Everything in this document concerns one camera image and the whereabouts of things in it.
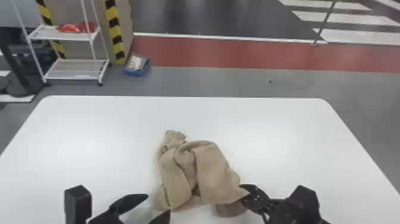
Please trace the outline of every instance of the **beige towel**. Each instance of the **beige towel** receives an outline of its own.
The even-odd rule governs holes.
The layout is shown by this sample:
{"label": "beige towel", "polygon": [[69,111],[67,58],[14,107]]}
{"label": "beige towel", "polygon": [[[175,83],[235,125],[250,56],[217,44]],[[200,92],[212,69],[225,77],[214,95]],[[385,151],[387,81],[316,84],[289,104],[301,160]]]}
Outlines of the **beige towel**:
{"label": "beige towel", "polygon": [[[180,132],[165,133],[157,155],[163,185],[156,192],[155,208],[182,211],[202,204],[225,204],[225,208],[217,209],[225,211],[220,215],[243,213],[244,207],[235,202],[249,193],[239,187],[239,175],[229,167],[218,146],[185,139]],[[237,212],[226,211],[230,208]]]}

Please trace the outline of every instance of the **red object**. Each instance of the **red object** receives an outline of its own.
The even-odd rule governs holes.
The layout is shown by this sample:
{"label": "red object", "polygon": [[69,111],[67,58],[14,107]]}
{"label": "red object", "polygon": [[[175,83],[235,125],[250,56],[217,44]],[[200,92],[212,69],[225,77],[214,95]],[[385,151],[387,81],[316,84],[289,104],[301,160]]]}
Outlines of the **red object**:
{"label": "red object", "polygon": [[135,36],[131,49],[153,66],[400,73],[400,46]]}
{"label": "red object", "polygon": [[[56,27],[57,30],[67,33],[87,33],[86,23],[68,23]],[[95,24],[89,22],[89,30],[94,33],[96,30]]]}

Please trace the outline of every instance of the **metal shelf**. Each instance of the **metal shelf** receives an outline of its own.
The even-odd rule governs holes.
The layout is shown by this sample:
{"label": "metal shelf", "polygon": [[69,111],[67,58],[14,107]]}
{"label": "metal shelf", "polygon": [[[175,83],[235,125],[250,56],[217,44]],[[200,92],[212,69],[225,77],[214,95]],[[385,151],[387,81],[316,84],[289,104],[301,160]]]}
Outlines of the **metal shelf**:
{"label": "metal shelf", "polygon": [[46,79],[101,79],[108,67],[107,60],[65,60],[57,59],[53,66],[47,71]]}
{"label": "metal shelf", "polygon": [[[94,33],[67,33],[58,31],[55,26],[49,26],[52,25],[52,23],[49,23],[48,21],[47,22],[43,21],[41,19],[42,17],[39,17],[41,25],[37,27],[34,31],[32,31],[31,34],[28,35],[21,14],[18,10],[18,6],[15,2],[16,0],[11,0],[12,7],[15,11],[15,14],[17,15],[18,21],[21,24],[22,31],[24,33],[24,36],[26,37],[26,41],[32,53],[36,67],[39,70],[39,73],[42,76],[42,80],[44,83],[47,83],[48,79],[74,79],[74,80],[97,80],[99,86],[103,85],[102,83],[103,76],[110,63],[110,59],[108,58],[107,46],[105,44],[105,39],[103,37],[101,28],[99,26],[96,27]],[[86,13],[85,0],[80,0],[80,4],[82,6],[83,18],[85,19],[85,26],[89,30],[89,20],[88,20],[88,14]],[[95,17],[96,24],[100,24],[99,17],[96,12],[95,0],[90,0],[90,4],[92,5],[93,15]],[[101,37],[104,47],[104,52],[105,55],[107,56],[107,59],[98,60],[96,57],[94,40],[96,39],[97,36]],[[56,60],[56,62],[53,63],[53,65],[47,71],[47,73],[44,74],[43,69],[40,66],[38,57],[36,56],[32,40],[89,42],[93,59],[66,60],[62,59],[60,53],[57,50],[55,50],[58,59]]]}
{"label": "metal shelf", "polygon": [[94,33],[67,33],[58,31],[55,26],[40,25],[28,38],[31,40],[53,40],[53,41],[89,41],[92,42],[100,32],[97,27]]}

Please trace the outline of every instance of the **blue bin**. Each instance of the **blue bin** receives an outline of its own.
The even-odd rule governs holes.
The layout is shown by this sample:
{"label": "blue bin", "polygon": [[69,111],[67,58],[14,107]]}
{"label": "blue bin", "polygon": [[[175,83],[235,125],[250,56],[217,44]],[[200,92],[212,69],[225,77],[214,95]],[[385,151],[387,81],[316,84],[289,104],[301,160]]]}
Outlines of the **blue bin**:
{"label": "blue bin", "polygon": [[143,66],[142,69],[137,69],[137,70],[129,69],[127,63],[127,65],[125,65],[124,72],[128,76],[144,76],[149,72],[150,66],[151,66],[151,59],[147,58],[145,65]]}

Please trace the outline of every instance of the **yellow and black striped pillar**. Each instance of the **yellow and black striped pillar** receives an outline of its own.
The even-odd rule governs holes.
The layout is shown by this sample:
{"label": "yellow and black striped pillar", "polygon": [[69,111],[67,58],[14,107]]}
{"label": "yellow and black striped pillar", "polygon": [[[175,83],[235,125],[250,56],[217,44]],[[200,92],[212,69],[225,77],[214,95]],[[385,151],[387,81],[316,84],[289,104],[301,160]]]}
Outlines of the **yellow and black striped pillar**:
{"label": "yellow and black striped pillar", "polygon": [[[43,22],[48,26],[54,26],[53,17],[51,16],[49,8],[45,4],[45,0],[36,0],[37,6],[39,7],[40,15],[42,16]],[[65,58],[65,49],[60,41],[52,41],[54,51],[58,52],[61,58]]]}
{"label": "yellow and black striped pillar", "polygon": [[105,0],[105,16],[110,29],[110,39],[112,43],[112,51],[115,55],[116,64],[125,64],[126,55],[124,44],[122,41],[122,29],[120,19],[118,17],[118,9],[115,0]]}

